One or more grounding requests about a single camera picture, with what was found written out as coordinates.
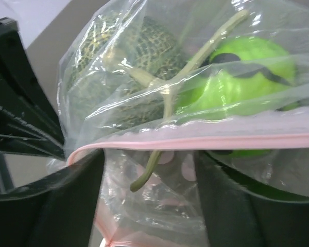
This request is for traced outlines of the green fake watermelon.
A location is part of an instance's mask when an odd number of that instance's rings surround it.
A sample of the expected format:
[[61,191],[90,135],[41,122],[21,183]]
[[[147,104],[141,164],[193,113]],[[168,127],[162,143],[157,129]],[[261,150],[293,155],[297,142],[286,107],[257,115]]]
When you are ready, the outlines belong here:
[[295,86],[296,62],[275,41],[257,36],[226,39],[202,67],[202,72],[184,82],[176,98],[174,114],[182,119],[221,120],[299,106],[297,101],[287,103],[280,97],[242,106]]

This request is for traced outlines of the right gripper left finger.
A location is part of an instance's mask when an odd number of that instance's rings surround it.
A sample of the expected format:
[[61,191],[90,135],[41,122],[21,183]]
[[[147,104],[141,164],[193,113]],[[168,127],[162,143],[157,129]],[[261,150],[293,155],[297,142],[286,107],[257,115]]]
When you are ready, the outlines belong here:
[[40,180],[14,187],[0,154],[0,246],[88,246],[105,155],[92,151]]

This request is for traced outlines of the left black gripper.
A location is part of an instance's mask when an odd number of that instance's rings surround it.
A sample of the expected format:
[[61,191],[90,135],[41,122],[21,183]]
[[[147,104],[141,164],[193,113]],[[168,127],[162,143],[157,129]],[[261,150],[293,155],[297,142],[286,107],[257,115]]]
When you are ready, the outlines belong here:
[[58,115],[42,90],[17,22],[0,19],[0,152],[65,158]]

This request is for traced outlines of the clear zip top bag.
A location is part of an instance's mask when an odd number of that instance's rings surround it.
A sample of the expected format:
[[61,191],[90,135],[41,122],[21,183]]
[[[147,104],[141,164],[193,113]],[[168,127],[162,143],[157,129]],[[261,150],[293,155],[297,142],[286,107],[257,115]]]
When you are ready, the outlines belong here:
[[[123,129],[118,103],[129,78],[107,69],[101,54],[86,70],[83,85],[68,86],[87,32],[106,16],[117,14],[118,44],[123,32],[140,28],[145,17],[158,21],[180,40],[188,61],[242,10],[248,16],[218,46],[239,36],[266,38],[286,47],[297,65],[294,87],[242,106],[280,97],[297,101],[297,108],[221,120],[182,119],[173,113],[167,120]],[[173,82],[173,111],[184,82],[203,69]],[[210,246],[195,174],[196,151],[206,151],[265,185],[309,197],[309,7],[294,1],[108,1],[95,10],[60,60],[57,104],[65,160],[52,162],[50,171],[95,150],[105,155],[94,220],[102,246]]]

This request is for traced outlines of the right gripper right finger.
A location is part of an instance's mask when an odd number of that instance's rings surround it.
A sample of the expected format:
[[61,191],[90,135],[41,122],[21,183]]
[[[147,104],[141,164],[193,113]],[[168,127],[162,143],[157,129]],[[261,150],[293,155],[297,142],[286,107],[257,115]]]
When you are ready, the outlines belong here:
[[194,154],[210,246],[309,246],[309,197],[265,185],[206,151]]

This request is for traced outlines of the netted green fake melon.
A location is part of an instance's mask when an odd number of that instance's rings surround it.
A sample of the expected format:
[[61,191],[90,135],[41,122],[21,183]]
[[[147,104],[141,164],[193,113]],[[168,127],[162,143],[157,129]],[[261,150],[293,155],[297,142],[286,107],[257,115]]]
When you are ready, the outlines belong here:
[[125,73],[128,86],[118,103],[119,124],[123,129],[173,116],[177,88],[173,82],[200,68],[226,33],[248,16],[242,10],[229,18],[198,52],[185,61],[180,40],[158,21],[145,17],[140,28],[123,32],[118,44],[114,21],[117,14],[95,23],[80,46],[79,58],[68,86],[83,85],[85,72],[101,54],[107,69]]

